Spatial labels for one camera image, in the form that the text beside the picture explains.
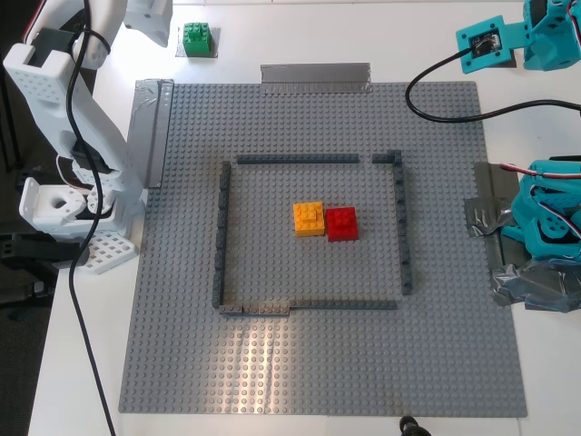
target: green lego brick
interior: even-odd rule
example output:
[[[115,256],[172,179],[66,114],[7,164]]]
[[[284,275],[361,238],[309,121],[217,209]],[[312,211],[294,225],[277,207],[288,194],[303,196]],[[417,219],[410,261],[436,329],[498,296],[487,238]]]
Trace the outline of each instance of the green lego brick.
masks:
[[[187,55],[210,52],[208,23],[188,23],[183,27],[183,48]]]

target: red lego brick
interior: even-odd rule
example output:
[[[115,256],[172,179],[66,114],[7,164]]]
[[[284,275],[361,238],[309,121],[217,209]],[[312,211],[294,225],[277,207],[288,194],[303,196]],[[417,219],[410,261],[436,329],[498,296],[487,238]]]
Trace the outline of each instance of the red lego brick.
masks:
[[[357,216],[354,207],[327,209],[327,234],[329,242],[357,241]]]

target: wire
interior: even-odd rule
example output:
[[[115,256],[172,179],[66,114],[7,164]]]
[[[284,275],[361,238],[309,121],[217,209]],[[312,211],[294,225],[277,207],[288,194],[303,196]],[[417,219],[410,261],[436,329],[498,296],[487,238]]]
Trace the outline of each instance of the wire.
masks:
[[[107,405],[107,400],[105,398],[105,394],[103,391],[103,385],[101,384],[101,377],[99,376],[99,371],[97,370],[97,363],[94,359],[93,349],[91,347],[91,342],[89,341],[89,334],[87,332],[87,328],[84,324],[83,314],[81,312],[81,307],[79,305],[79,301],[76,296],[76,290],[74,289],[74,269],[76,265],[79,263],[81,256],[83,255],[84,251],[87,249],[91,238],[93,237],[97,226],[99,225],[99,218],[101,216],[101,211],[103,210],[103,187],[101,186],[101,179],[99,178],[99,172],[97,171],[97,167],[94,163],[93,157],[89,153],[87,148],[87,144],[81,135],[81,131],[74,120],[73,115],[73,94],[74,94],[74,86],[76,85],[76,80],[81,73],[81,66],[83,65],[83,60],[87,52],[87,47],[89,45],[89,40],[91,39],[91,5],[89,5],[89,0],[84,0],[84,15],[85,15],[85,23],[88,34],[84,34],[83,41],[81,43],[81,49],[79,51],[79,56],[76,60],[74,65],[73,74],[71,75],[71,80],[69,82],[68,88],[66,90],[66,115],[71,123],[71,128],[73,129],[74,135],[77,138],[77,142],[79,143],[81,149],[83,150],[84,155],[91,167],[91,172],[93,173],[94,177],[94,184],[97,188],[97,210],[93,219],[93,225],[91,225],[91,229],[89,233],[84,238],[83,243],[79,249],[79,253],[74,257],[73,263],[71,264],[71,269],[69,270],[69,291],[71,293],[71,299],[73,300],[74,311],[76,312],[76,316],[79,320],[79,324],[81,326],[81,332],[83,333],[83,340],[84,346],[87,349],[87,354],[89,356],[89,361],[91,363],[91,368],[93,369],[93,376],[95,380],[95,384],[97,385],[97,391],[99,391],[99,398],[101,399],[101,405],[103,406],[103,412],[105,414],[105,419],[107,420],[107,425],[109,426],[109,432],[112,436],[115,436],[115,428],[113,426],[113,420],[111,419],[111,413],[109,412],[109,406]]]
[[[566,6],[566,12],[571,18],[571,23],[573,23],[573,27],[575,28],[575,37],[579,47],[581,48],[581,32],[579,32],[579,23],[577,22],[577,18],[571,13],[571,7],[577,4],[577,0],[571,0],[569,4]]]
[[[534,170],[526,170],[524,168],[519,168],[512,163],[501,163],[500,168],[505,171],[512,171],[514,173],[521,173],[526,175],[544,177],[546,179],[564,179],[564,180],[575,180],[581,179],[581,173],[539,173]]]
[[[45,5],[46,5],[46,0],[41,0],[40,3],[38,4],[38,6],[36,7],[36,10],[34,11],[34,15],[30,19],[30,21],[28,22],[28,26],[25,29],[25,33],[22,35],[22,42],[24,44],[26,44],[26,40],[28,39],[30,32],[33,30],[34,24],[36,24],[36,20],[38,20],[38,17],[43,12]]]
[[[575,234],[575,236],[581,240],[581,230],[579,230],[578,227],[576,225],[574,225],[571,220],[569,220],[562,213],[557,212],[555,209],[547,206],[546,204],[544,204],[542,202],[538,202],[535,199],[535,190],[536,190],[536,188],[537,188],[537,186],[535,184],[533,184],[530,187],[530,191],[529,191],[530,197],[533,199],[533,201],[536,204],[538,204],[539,206],[541,206],[543,209],[545,209],[546,211],[548,211],[549,213],[552,213],[554,216],[556,216],[556,217],[560,218],[561,220],[563,220],[563,222],[569,227],[569,229]]]
[[[74,56],[74,54],[73,54],[74,43],[76,42],[78,37],[80,35],[83,35],[83,34],[91,35],[91,36],[94,36],[95,38],[97,38],[101,42],[101,44],[103,44],[103,47],[105,47],[105,51],[107,52],[107,54],[108,55],[111,54],[111,46],[109,45],[109,42],[104,38],[104,36],[96,33],[94,30],[83,29],[83,30],[79,30],[78,32],[75,32],[73,34],[73,37],[71,38],[71,42],[69,43],[69,47],[68,47],[69,55]]]
[[[426,114],[425,112],[418,109],[412,102],[411,102],[411,90],[414,88],[418,82],[426,77],[431,72],[439,69],[441,66],[445,64],[449,64],[450,62],[459,59],[460,57],[467,55],[472,51],[472,47],[466,48],[456,54],[453,54],[451,57],[444,59],[443,61],[438,62],[437,64],[432,65],[427,70],[420,73],[414,80],[412,80],[408,88],[406,89],[406,104],[408,108],[417,116],[424,118],[425,120],[432,121],[434,123],[473,123],[475,121],[483,121],[487,120],[488,118],[494,118],[495,116],[508,114],[511,112],[519,111],[520,109],[526,109],[528,107],[534,106],[558,106],[564,107],[566,109],[571,109],[574,111],[578,111],[581,113],[581,104],[574,104],[569,102],[564,102],[562,100],[531,100],[530,102],[524,102],[519,104],[513,104],[511,106],[504,107],[502,109],[497,109],[496,111],[488,112],[485,114],[478,114],[478,115],[470,115],[470,116],[460,116],[458,118],[446,118],[442,116],[436,116],[431,114]]]
[[[69,182],[68,180],[66,180],[66,179],[64,178],[64,175],[63,175],[63,170],[61,169],[60,158],[61,158],[61,155],[60,155],[60,154],[58,154],[58,155],[56,156],[56,171],[58,171],[58,174],[61,176],[61,180],[62,180],[62,181],[65,183],[65,184],[68,184],[69,186],[71,186],[71,187],[72,187],[72,188],[74,188],[74,189],[86,189],[85,187],[81,186],[80,184],[74,184],[74,183],[71,183],[71,182]]]

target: black cable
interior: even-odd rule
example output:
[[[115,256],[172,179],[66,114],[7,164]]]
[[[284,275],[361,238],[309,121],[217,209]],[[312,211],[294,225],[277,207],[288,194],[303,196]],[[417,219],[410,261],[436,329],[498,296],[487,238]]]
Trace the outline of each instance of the black cable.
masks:
[[[416,115],[421,116],[425,120],[433,121],[434,123],[472,123],[474,121],[482,121],[487,120],[488,118],[494,118],[495,116],[508,114],[510,112],[519,111],[520,109],[526,109],[528,107],[534,106],[558,106],[564,107],[566,109],[572,109],[574,111],[578,111],[581,113],[581,104],[569,103],[564,102],[562,100],[531,100],[530,102],[524,102],[519,104],[513,104],[511,106],[507,106],[502,109],[498,109],[496,111],[488,112],[486,114],[480,115],[470,115],[470,116],[460,116],[459,118],[446,118],[443,116],[436,116],[431,114],[426,114],[419,110],[412,102],[411,102],[411,90],[413,87],[418,84],[418,82],[426,77],[431,72],[439,69],[441,66],[445,64],[449,64],[455,59],[459,59],[460,57],[467,55],[472,51],[472,48],[466,48],[461,52],[458,52],[451,57],[444,59],[443,61],[438,62],[437,64],[432,65],[430,68],[425,70],[424,72],[420,73],[414,80],[412,80],[408,88],[406,89],[406,103],[408,104],[408,108]]]
[[[104,38],[103,35],[96,33],[94,30],[83,29],[83,30],[79,30],[78,32],[75,32],[73,34],[73,37],[71,38],[71,43],[69,44],[69,49],[68,49],[68,52],[69,52],[70,55],[73,55],[73,45],[74,45],[74,42],[81,35],[92,35],[92,36],[94,36],[99,41],[101,41],[101,44],[103,44],[103,47],[105,47],[105,51],[107,52],[107,54],[108,55],[111,54],[111,46],[109,45],[109,43],[107,42],[107,40]]]
[[[87,349],[87,354],[89,356],[89,361],[91,362],[91,368],[93,369],[93,376],[95,383],[97,385],[97,391],[99,391],[99,398],[101,399],[101,404],[103,405],[103,412],[105,414],[105,418],[107,420],[107,425],[109,426],[109,432],[112,436],[115,436],[115,428],[113,426],[113,420],[111,419],[111,413],[109,412],[109,406],[107,405],[107,400],[105,398],[105,394],[103,391],[103,385],[101,384],[101,377],[99,377],[99,371],[97,370],[97,363],[94,360],[93,356],[93,349],[91,348],[91,343],[89,341],[89,334],[87,333],[87,328],[84,325],[84,318],[83,314],[81,313],[81,307],[79,306],[79,301],[76,297],[76,290],[74,289],[74,269],[76,265],[79,263],[82,254],[87,249],[91,238],[94,235],[97,226],[99,225],[99,217],[101,216],[101,212],[103,210],[103,187],[101,186],[101,179],[99,178],[99,172],[97,171],[97,167],[94,163],[93,157],[89,153],[87,149],[87,144],[85,143],[83,136],[81,135],[81,131],[79,130],[76,121],[74,120],[73,115],[73,93],[74,93],[74,86],[76,84],[76,80],[81,73],[81,66],[83,65],[83,60],[87,52],[87,46],[89,45],[89,40],[91,39],[91,6],[89,5],[89,0],[84,0],[84,15],[85,15],[85,22],[87,33],[84,34],[83,42],[81,43],[81,48],[79,50],[79,56],[76,60],[76,64],[74,65],[73,75],[71,75],[71,81],[69,82],[68,88],[66,90],[66,115],[71,123],[71,128],[73,129],[74,135],[77,138],[77,142],[81,146],[83,153],[89,162],[89,166],[91,167],[91,171],[94,177],[94,184],[97,188],[97,210],[93,219],[93,225],[89,230],[86,238],[84,238],[83,243],[81,244],[81,248],[79,249],[79,253],[74,257],[73,263],[71,264],[71,269],[69,270],[69,291],[71,292],[71,298],[73,300],[74,311],[76,312],[76,316],[79,320],[79,324],[81,325],[81,332],[83,333],[83,340],[84,346]]]

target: white table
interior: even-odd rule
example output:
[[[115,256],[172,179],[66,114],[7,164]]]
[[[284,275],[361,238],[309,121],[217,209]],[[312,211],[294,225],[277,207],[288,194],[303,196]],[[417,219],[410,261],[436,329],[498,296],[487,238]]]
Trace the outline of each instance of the white table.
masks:
[[[494,15],[522,20],[520,3],[178,6],[169,48],[121,29],[100,70],[95,98],[126,134],[137,79],[177,83],[259,83],[261,64],[371,62],[374,82],[409,81],[457,51],[455,32]],[[175,58],[177,27],[222,28],[217,60]],[[522,52],[517,54],[522,64]],[[475,80],[483,111],[533,98],[581,102],[579,66],[552,73],[488,69],[464,76],[455,63],[429,80]],[[528,165],[554,154],[580,154],[579,114],[537,108],[486,121],[490,162]],[[133,240],[139,243],[143,218]],[[76,283],[118,434],[396,435],[398,418],[255,415],[162,415],[117,412],[138,260]],[[62,271],[44,347],[30,434],[108,434],[83,339]],[[581,312],[513,307],[527,396],[525,419],[419,419],[434,436],[578,434],[581,428]]]

